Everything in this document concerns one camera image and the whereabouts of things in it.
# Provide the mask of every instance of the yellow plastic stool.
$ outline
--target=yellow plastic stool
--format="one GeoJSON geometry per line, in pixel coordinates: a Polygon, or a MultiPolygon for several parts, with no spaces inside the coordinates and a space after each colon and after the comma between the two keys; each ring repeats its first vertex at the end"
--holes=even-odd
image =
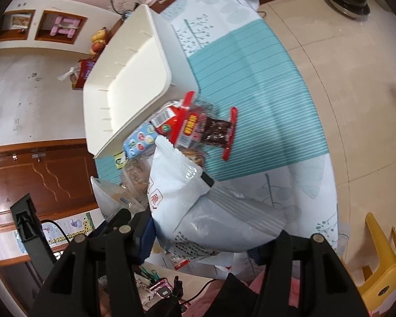
{"type": "MultiPolygon", "coordinates": [[[[365,282],[358,287],[358,291],[368,311],[373,311],[396,288],[396,254],[371,212],[366,215],[365,222],[373,238],[380,264],[374,273],[369,266],[362,268],[365,282]]],[[[396,230],[394,227],[392,228],[392,239],[396,248],[396,230]]]]}

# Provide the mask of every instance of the yellow plush toy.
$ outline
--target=yellow plush toy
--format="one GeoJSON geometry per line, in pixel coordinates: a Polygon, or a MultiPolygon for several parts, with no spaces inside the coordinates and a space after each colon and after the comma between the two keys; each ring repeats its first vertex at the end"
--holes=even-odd
{"type": "Polygon", "coordinates": [[[106,27],[103,27],[91,37],[92,46],[89,54],[91,56],[97,56],[98,54],[101,54],[106,47],[108,40],[109,32],[107,31],[106,27]]]}

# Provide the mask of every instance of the framed picture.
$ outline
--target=framed picture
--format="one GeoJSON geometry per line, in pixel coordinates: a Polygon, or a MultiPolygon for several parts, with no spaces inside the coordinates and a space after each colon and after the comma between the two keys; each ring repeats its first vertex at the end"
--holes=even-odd
{"type": "Polygon", "coordinates": [[[30,25],[31,14],[12,14],[11,29],[27,29],[30,25]]]}

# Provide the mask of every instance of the blue snack package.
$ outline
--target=blue snack package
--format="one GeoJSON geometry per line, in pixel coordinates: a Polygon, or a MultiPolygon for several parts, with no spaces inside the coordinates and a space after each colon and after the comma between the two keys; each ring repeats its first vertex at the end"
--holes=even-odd
{"type": "Polygon", "coordinates": [[[128,159],[152,153],[158,133],[150,122],[143,123],[123,142],[123,150],[128,159]]]}

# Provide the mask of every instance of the white snack package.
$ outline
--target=white snack package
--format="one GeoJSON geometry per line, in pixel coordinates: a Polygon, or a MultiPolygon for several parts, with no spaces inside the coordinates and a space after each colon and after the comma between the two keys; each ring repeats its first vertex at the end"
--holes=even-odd
{"type": "Polygon", "coordinates": [[[101,214],[107,222],[123,208],[127,208],[132,216],[145,211],[129,191],[115,183],[91,176],[91,186],[101,214]]]}
{"type": "Polygon", "coordinates": [[[157,238],[179,257],[201,260],[241,252],[275,239],[286,225],[282,211],[213,181],[163,136],[156,150],[148,200],[157,238]]]}

